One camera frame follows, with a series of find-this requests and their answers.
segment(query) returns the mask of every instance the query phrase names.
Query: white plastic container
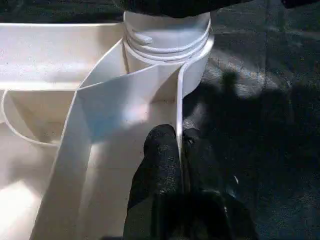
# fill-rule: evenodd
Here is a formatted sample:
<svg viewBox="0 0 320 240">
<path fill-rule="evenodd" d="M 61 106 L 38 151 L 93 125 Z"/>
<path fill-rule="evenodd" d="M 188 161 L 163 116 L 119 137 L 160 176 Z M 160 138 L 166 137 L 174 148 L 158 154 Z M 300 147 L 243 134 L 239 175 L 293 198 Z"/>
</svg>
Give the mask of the white plastic container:
<svg viewBox="0 0 320 240">
<path fill-rule="evenodd" d="M 31 239 L 122 236 L 146 136 L 159 124 L 171 124 L 181 148 L 182 100 L 199 84 L 212 45 L 209 39 L 186 63 L 139 69 L 144 61 L 137 58 L 136 64 L 128 64 L 127 75 L 87 78 L 95 84 L 85 81 L 74 95 Z M 108 69 L 108 61 L 103 62 Z M 135 71 L 132 66 L 140 67 Z"/>
<path fill-rule="evenodd" d="M 201 47 L 185 47 L 186 52 L 176 52 L 176 56 L 183 57 L 162 60 L 141 54 L 136 47 L 130 45 L 126 37 L 121 39 L 121 23 L 74 25 L 75 29 L 66 25 L 27 26 L 32 33 L 38 33 L 44 39 L 38 45 L 30 47 L 29 55 L 36 53 L 31 60 L 36 60 L 31 61 L 35 63 L 32 68 L 26 69 L 37 69 L 41 66 L 41 61 L 52 55 L 54 58 L 51 61 L 54 64 L 52 69 L 45 69 L 40 74 L 42 77 L 35 78 L 33 83 L 8 71 L 0 75 L 1 79 L 10 79 L 2 83 L 0 80 L 0 86 L 2 84 L 6 89 L 2 98 L 4 118 L 18 136 L 29 142 L 59 146 L 50 184 L 41 202 L 31 239 L 97 240 L 101 237 L 122 236 L 132 177 L 143 158 L 143 143 L 149 131 L 159 124 L 173 125 L 179 150 L 182 148 L 183 97 L 199 84 L 214 44 L 206 33 L 208 24 L 210 23 L 202 24 L 201 34 L 198 35 L 204 36 Z M 9 34 L 13 31 L 14 35 L 18 35 L 19 28 L 23 26 L 17 28 L 17 31 L 5 31 Z M 80 37 L 78 32 L 82 30 L 84 34 Z M 70 39 L 60 35 L 68 35 L 69 31 L 72 32 Z M 40 32 L 51 35 L 47 39 Z M 86 34 L 94 34 L 95 37 L 87 41 L 84 39 Z M 59 42 L 57 49 L 52 42 L 43 44 L 50 39 Z M 13 51 L 9 41 L 5 44 Z M 62 50 L 68 52 L 68 48 L 74 51 L 60 56 Z M 6 51 L 7 59 L 7 55 L 15 54 Z M 85 64 L 78 64 L 81 62 L 78 54 L 80 59 L 86 61 Z M 87 61 L 85 55 L 92 58 Z M 23 64 L 26 66 L 31 64 L 27 59 L 25 54 Z M 81 74 L 75 74 L 77 66 L 82 69 Z M 61 82 L 55 81 L 57 78 L 53 77 L 54 72 L 61 69 L 63 71 L 58 78 Z M 33 73 L 28 74 L 29 79 L 35 76 Z M 68 94 L 68 100 L 64 101 L 61 94 Z M 42 96 L 45 100 L 38 101 L 37 96 Z M 62 119 L 65 118 L 60 144 L 60 131 L 49 140 L 43 138 L 43 135 L 46 136 L 47 129 L 50 128 L 40 131 L 39 135 L 39 126 L 43 122 L 50 123 L 56 117 L 55 111 L 50 112 L 50 107 L 36 107 L 37 104 L 32 103 L 33 101 L 38 105 L 46 102 L 52 109 L 58 109 L 57 106 L 62 106 L 62 103 L 67 103 L 64 106 L 68 106 L 70 101 L 68 112 L 64 111 L 65 108 L 58 111 L 58 122 L 63 122 Z M 21 108 L 39 113 L 32 114 L 32 124 Z"/>
<path fill-rule="evenodd" d="M 185 61 L 204 47 L 209 36 L 209 13 L 195 17 L 171 18 L 124 13 L 129 46 L 154 61 Z"/>
</svg>

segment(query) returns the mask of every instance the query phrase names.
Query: curved plastic edge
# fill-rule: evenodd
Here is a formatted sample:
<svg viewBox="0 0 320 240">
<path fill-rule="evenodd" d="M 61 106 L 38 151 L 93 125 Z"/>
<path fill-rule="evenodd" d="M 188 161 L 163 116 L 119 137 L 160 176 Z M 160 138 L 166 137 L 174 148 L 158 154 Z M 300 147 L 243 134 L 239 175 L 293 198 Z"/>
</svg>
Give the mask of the curved plastic edge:
<svg viewBox="0 0 320 240">
<path fill-rule="evenodd" d="M 214 38 L 209 37 L 201 54 L 186 62 L 181 67 L 178 75 L 176 98 L 176 140 L 181 164 L 183 152 L 183 98 L 193 92 L 199 85 L 213 45 Z"/>
<path fill-rule="evenodd" d="M 194 55 L 197 52 L 199 52 L 205 45 L 206 45 L 206 41 L 203 41 L 203 42 L 200 43 L 199 46 L 195 47 L 191 51 L 189 51 L 187 53 L 184 53 L 184 54 L 181 54 L 181 55 L 173 55 L 173 56 L 155 56 L 155 55 L 151 55 L 151 54 L 148 54 L 148 53 L 141 52 L 141 51 L 139 51 L 137 49 L 134 49 L 134 48 L 133 48 L 133 50 L 137 54 L 143 56 L 146 59 L 150 59 L 150 60 L 153 60 L 153 61 L 170 62 L 170 61 L 182 61 L 182 60 L 185 60 L 187 58 L 190 58 L 192 55 Z"/>
<path fill-rule="evenodd" d="M 128 71 L 126 70 L 127 68 L 126 59 L 123 59 L 124 58 L 123 40 L 124 39 L 121 38 L 99 59 L 99 61 L 94 65 L 92 70 L 89 72 L 89 74 L 80 84 L 79 86 L 80 89 L 97 84 L 97 83 L 107 82 L 111 79 L 120 77 L 128 73 Z M 112 61 L 115 61 L 115 59 L 117 59 L 117 61 L 115 62 L 118 63 L 118 58 L 121 58 L 120 55 L 122 55 L 123 58 L 122 58 L 122 61 L 119 62 L 119 64 L 112 67 L 108 66 L 108 64 L 110 64 Z M 103 79 L 103 81 L 99 82 L 93 78 L 96 77 L 95 76 L 96 74 L 99 74 L 99 72 L 102 72 L 101 69 L 103 70 L 103 76 L 100 75 L 99 78 L 101 77 L 105 77 L 105 78 Z"/>
<path fill-rule="evenodd" d="M 36 141 L 36 140 L 33 140 L 31 138 L 28 138 L 22 134 L 20 134 L 13 126 L 12 124 L 10 123 L 7 115 L 6 115 L 6 111 L 5 111 L 5 100 L 6 100 L 6 96 L 7 94 L 10 92 L 10 90 L 5 90 L 3 95 L 2 95 L 2 99 L 1 99 L 1 113 L 2 113 L 2 116 L 3 116 L 3 119 L 4 119 L 4 122 L 5 124 L 10 128 L 10 130 L 16 134 L 18 137 L 28 141 L 29 143 L 32 143 L 32 144 L 37 144 L 37 145 L 40 145 L 40 146 L 43 146 L 43 147 L 51 147 L 51 148 L 57 148 L 59 147 L 59 144 L 53 144 L 53 143 L 47 143 L 47 142 L 41 142 L 41 141 Z"/>
<path fill-rule="evenodd" d="M 186 61 L 185 59 L 179 60 L 179 61 L 158 61 L 158 60 L 151 60 L 149 58 L 145 58 L 141 55 L 139 55 L 138 53 L 136 53 L 131 46 L 129 45 L 129 43 L 124 40 L 123 41 L 123 45 L 124 45 L 124 49 L 125 49 L 125 53 L 126 53 L 126 59 L 127 59 L 127 63 L 128 63 L 128 68 L 129 71 L 136 71 L 137 69 L 141 70 L 143 68 L 147 68 L 151 65 L 164 65 L 164 66 L 168 66 L 168 65 L 172 65 L 172 64 L 184 64 Z M 132 67 L 131 69 L 131 62 L 136 61 L 136 64 L 134 67 Z"/>
<path fill-rule="evenodd" d="M 210 29 L 211 29 L 211 19 L 209 18 L 209 21 L 208 21 L 208 24 L 207 24 L 205 32 L 199 38 L 194 40 L 193 42 L 191 42 L 191 43 L 189 43 L 187 45 L 181 46 L 181 47 L 156 48 L 156 47 L 150 47 L 150 46 L 147 46 L 147 45 L 139 45 L 139 44 L 135 43 L 134 41 L 130 41 L 130 43 L 133 45 L 133 47 L 135 47 L 140 52 L 145 51 L 145 52 L 148 52 L 148 53 L 155 53 L 155 54 L 180 53 L 180 52 L 186 51 L 188 49 L 194 48 L 195 46 L 198 46 L 203 41 L 206 42 L 207 39 L 208 39 L 208 36 L 209 36 Z M 135 38 L 133 38 L 130 34 L 127 37 L 129 39 L 133 39 L 134 40 Z"/>
<path fill-rule="evenodd" d="M 67 133 L 68 122 L 70 121 L 70 118 L 72 117 L 72 112 L 73 112 L 73 110 L 75 108 L 76 99 L 77 99 L 77 93 L 78 93 L 78 90 L 76 90 L 74 92 L 73 99 L 72 99 L 71 104 L 70 104 L 70 108 L 69 108 L 68 113 L 67 113 L 66 118 L 65 118 L 63 130 L 62 130 L 62 133 L 61 133 L 61 144 L 58 146 L 58 149 L 57 149 L 57 151 L 55 153 L 55 160 L 53 162 L 53 165 L 51 167 L 51 171 L 50 171 L 50 174 L 49 174 L 49 181 L 48 181 L 49 184 L 47 185 L 47 188 L 45 189 L 44 196 L 43 196 L 41 204 L 39 206 L 39 211 L 37 213 L 37 217 L 36 217 L 32 232 L 31 232 L 30 240 L 37 240 L 37 239 L 39 239 L 38 238 L 38 234 L 40 234 L 40 235 L 43 234 L 43 232 L 40 232 L 40 233 L 38 232 L 38 227 L 39 227 L 39 225 L 42 224 L 43 220 L 47 221 L 46 217 L 45 217 L 45 214 L 44 214 L 44 212 L 45 212 L 44 206 L 46 204 L 48 204 L 48 201 L 51 200 L 50 199 L 50 194 L 51 193 L 49 192 L 49 190 L 50 190 L 50 188 L 52 188 L 54 177 L 55 177 L 55 173 L 56 173 L 56 171 L 57 171 L 57 169 L 59 167 L 58 165 L 61 164 L 61 160 L 59 159 L 59 156 L 61 155 L 61 152 L 64 150 L 63 149 L 63 144 L 62 144 L 63 143 L 62 139 L 65 138 L 65 136 L 68 134 Z M 86 151 L 86 149 L 84 149 L 83 147 L 80 147 L 79 149 L 80 149 L 80 151 Z"/>
</svg>

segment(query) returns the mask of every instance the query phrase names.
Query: black glove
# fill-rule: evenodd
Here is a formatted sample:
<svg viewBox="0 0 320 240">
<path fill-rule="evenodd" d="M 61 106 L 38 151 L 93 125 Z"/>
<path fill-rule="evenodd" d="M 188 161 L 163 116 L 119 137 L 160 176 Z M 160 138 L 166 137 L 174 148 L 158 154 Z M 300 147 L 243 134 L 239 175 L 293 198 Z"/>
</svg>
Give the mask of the black glove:
<svg viewBox="0 0 320 240">
<path fill-rule="evenodd" d="M 113 0 L 130 12 L 154 16 L 185 18 L 252 0 Z"/>
<path fill-rule="evenodd" d="M 132 180 L 124 239 L 256 239 L 250 213 L 224 190 L 209 142 L 191 129 L 184 146 L 187 192 L 174 129 L 160 125 L 148 135 Z"/>
</svg>

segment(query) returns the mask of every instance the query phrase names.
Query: black fabric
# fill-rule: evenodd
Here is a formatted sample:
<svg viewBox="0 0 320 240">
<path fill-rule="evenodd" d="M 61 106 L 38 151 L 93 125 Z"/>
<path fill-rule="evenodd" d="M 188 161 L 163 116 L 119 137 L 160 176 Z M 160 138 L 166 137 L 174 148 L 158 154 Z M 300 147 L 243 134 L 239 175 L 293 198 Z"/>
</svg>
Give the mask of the black fabric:
<svg viewBox="0 0 320 240">
<path fill-rule="evenodd" d="M 131 185 L 128 210 L 153 195 L 182 192 L 179 151 L 175 130 L 160 125 L 147 136 L 144 159 L 136 171 Z"/>
<path fill-rule="evenodd" d="M 192 126 L 209 142 L 223 189 L 249 210 L 259 239 L 318 239 L 320 90 L 297 85 L 240 98 L 234 77 L 224 76 L 224 90 L 202 82 L 184 99 L 185 128 L 201 115 Z"/>
<path fill-rule="evenodd" d="M 114 0 L 120 8 L 148 15 L 185 18 L 252 0 Z"/>
</svg>

